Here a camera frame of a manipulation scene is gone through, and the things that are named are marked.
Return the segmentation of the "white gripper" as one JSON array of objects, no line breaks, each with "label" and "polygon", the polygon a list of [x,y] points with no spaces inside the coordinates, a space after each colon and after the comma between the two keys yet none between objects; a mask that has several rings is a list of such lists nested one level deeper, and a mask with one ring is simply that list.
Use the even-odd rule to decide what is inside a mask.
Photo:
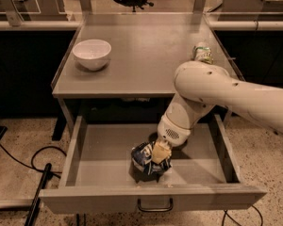
[{"label": "white gripper", "polygon": [[182,145],[191,134],[191,125],[188,119],[169,118],[164,114],[158,124],[158,137],[152,150],[152,161],[156,164],[171,158],[173,147]]}]

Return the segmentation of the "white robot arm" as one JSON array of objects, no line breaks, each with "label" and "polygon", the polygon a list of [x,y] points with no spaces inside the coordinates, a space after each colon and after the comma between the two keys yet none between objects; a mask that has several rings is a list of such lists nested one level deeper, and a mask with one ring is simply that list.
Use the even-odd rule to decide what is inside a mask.
[{"label": "white robot arm", "polygon": [[175,96],[158,124],[152,160],[171,157],[216,105],[283,137],[283,89],[232,78],[226,69],[189,61],[175,71]]}]

